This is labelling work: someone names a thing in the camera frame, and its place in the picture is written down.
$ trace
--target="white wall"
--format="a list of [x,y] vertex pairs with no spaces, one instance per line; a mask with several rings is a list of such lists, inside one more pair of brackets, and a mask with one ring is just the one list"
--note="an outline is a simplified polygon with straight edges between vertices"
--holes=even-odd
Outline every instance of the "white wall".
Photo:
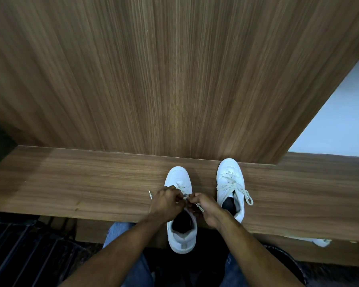
[[359,156],[359,62],[289,151]]

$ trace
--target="shoe insole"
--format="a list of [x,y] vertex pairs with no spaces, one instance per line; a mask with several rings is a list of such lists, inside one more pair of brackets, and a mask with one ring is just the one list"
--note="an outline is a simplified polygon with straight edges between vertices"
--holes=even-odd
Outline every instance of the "shoe insole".
[[234,198],[226,198],[226,200],[222,203],[222,208],[230,212],[232,216],[237,214]]
[[193,229],[193,220],[190,215],[186,211],[180,212],[176,218],[173,220],[172,229],[173,231],[177,231],[179,233],[186,233]]

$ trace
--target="person's left hand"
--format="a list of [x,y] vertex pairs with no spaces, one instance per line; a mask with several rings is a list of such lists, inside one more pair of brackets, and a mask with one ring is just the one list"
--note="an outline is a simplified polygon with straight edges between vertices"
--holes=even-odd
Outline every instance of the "person's left hand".
[[163,223],[170,222],[184,209],[183,194],[175,186],[164,187],[153,196],[149,214],[156,215]]

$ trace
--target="blue jeans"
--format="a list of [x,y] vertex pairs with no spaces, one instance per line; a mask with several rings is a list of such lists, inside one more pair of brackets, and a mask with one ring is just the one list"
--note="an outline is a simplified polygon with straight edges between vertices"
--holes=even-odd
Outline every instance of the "blue jeans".
[[[110,227],[103,248],[105,248],[116,237],[132,228],[134,223],[116,222]],[[139,260],[130,269],[122,287],[154,287],[153,277],[150,273],[148,262],[144,254],[141,254]],[[245,287],[247,281],[239,268],[237,261],[229,254],[225,263],[225,277],[220,287]]]

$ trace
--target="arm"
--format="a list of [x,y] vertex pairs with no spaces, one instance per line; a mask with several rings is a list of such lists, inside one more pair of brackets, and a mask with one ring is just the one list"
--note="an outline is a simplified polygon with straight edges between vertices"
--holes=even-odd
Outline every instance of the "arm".
[[185,207],[185,201],[178,199],[182,197],[174,186],[160,190],[146,217],[90,258],[61,286],[121,286],[159,227],[173,220]]
[[290,270],[213,198],[195,193],[189,202],[201,204],[205,210],[203,215],[206,223],[220,232],[250,286],[303,286]]

